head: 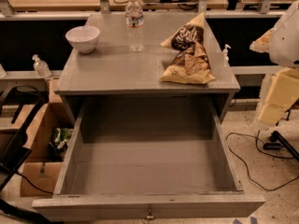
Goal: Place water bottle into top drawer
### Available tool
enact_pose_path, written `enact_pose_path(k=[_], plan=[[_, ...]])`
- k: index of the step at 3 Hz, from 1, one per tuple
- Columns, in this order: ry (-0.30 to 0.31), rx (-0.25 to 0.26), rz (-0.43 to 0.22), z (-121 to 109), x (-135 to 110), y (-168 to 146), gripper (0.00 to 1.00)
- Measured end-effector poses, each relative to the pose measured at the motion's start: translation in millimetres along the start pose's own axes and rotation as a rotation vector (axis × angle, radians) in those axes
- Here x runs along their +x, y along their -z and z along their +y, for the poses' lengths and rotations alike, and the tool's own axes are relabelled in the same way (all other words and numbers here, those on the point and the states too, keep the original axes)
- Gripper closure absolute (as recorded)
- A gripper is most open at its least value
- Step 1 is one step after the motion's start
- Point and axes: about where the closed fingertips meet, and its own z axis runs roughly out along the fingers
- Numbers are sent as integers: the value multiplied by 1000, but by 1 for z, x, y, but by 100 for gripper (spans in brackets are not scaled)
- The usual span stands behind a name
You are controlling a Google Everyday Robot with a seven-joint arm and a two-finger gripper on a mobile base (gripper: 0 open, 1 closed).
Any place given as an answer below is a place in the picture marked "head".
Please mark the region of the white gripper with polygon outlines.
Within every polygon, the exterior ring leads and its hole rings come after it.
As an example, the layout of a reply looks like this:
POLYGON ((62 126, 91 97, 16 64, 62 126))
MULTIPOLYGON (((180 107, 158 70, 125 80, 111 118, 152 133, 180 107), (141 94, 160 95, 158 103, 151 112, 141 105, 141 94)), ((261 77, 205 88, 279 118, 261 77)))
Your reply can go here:
POLYGON ((273 77, 257 120, 266 126, 276 125, 299 99, 299 1, 293 2, 276 22, 249 49, 268 53, 270 60, 280 66, 291 67, 273 77))

